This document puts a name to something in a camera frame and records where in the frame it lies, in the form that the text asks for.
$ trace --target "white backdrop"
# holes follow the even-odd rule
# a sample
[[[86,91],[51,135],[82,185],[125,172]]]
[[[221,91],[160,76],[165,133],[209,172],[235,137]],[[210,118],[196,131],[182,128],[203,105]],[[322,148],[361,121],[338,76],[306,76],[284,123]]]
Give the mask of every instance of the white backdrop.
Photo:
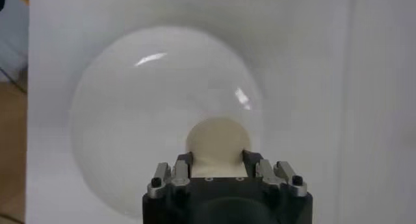
[[[276,85],[261,152],[305,176],[315,223],[414,223],[415,0],[276,1],[281,26],[267,31],[283,31],[285,59],[254,71]],[[66,129],[80,74],[140,26],[139,5],[31,0],[28,223],[134,223],[86,187]]]

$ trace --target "wooden floor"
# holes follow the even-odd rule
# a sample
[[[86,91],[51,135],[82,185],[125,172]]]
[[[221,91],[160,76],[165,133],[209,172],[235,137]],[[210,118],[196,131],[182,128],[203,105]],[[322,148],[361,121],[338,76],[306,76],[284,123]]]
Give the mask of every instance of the wooden floor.
[[[0,214],[24,221],[27,96],[0,82]],[[0,217],[0,224],[11,224]]]

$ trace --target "white wall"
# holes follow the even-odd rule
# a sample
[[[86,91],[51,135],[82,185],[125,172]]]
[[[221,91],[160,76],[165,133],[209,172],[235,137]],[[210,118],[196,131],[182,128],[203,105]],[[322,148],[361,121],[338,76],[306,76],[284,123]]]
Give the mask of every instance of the white wall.
[[[416,223],[416,0],[354,0],[339,223]]]
[[[0,66],[14,79],[27,64],[29,7],[22,0],[6,0],[0,12]],[[6,77],[0,73],[0,81]]]

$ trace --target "transparent glass dome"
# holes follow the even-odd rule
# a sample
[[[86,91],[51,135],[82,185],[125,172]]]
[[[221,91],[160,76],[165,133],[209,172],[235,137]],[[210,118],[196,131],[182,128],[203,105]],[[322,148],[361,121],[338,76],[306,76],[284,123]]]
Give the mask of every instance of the transparent glass dome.
[[[200,122],[232,120],[259,149],[261,100],[243,59],[215,37],[186,27],[138,31],[83,73],[70,111],[75,159],[100,199],[140,217],[157,163],[173,164]]]

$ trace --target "black screw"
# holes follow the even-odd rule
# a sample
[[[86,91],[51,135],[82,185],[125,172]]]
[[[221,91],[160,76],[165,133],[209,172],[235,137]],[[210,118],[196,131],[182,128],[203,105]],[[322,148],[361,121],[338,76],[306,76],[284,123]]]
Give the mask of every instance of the black screw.
[[[292,177],[292,184],[295,186],[302,186],[304,184],[304,179],[302,176],[295,175]]]
[[[160,177],[154,177],[151,179],[150,184],[152,188],[160,188],[162,186],[162,179]]]

